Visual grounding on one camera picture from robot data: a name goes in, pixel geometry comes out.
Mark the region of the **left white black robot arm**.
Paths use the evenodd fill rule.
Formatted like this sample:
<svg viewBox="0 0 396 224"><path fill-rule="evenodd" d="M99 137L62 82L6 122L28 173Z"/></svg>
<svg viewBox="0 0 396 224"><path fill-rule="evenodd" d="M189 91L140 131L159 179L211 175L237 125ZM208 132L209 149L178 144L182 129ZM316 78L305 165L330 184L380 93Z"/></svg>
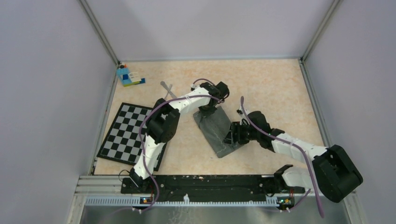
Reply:
<svg viewBox="0 0 396 224"><path fill-rule="evenodd" d="M191 92L178 98L165 100L160 98L152 112L144 119L146 132L143 136L139 128L138 136L142 142L139 160L130 170L132 187L139 193L149 189L149 177L154 172L154 165L164 145L176 134L180 116L199 109L204 116L212 115L217 105L224 103L229 96L229 88L224 82L213 85L204 82L193 84Z"/></svg>

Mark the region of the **grey cloth napkin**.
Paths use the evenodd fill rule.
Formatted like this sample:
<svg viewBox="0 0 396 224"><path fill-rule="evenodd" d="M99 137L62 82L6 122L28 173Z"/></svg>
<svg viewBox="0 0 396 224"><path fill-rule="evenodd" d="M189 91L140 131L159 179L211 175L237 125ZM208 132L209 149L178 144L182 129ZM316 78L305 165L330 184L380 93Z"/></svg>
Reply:
<svg viewBox="0 0 396 224"><path fill-rule="evenodd" d="M231 120L221 106L208 117L203 117L202 113L197 111L193 118L218 158L223 158L242 147L237 143L224 142L230 131Z"/></svg>

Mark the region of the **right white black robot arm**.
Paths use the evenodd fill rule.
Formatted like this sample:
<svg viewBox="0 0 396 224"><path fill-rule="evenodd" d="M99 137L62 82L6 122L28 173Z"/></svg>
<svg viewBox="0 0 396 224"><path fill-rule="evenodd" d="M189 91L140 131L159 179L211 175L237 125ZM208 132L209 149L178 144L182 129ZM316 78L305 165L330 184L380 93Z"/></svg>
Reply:
<svg viewBox="0 0 396 224"><path fill-rule="evenodd" d="M279 176L274 179L277 191L287 192L291 187L302 187L339 203L363 183L361 173L343 147L317 146L292 137L281 129L272 128L260 111L237 112L242 119L231 123L224 139L226 144L245 145L257 141L264 149L306 164L306 169L286 165L277 171Z"/></svg>

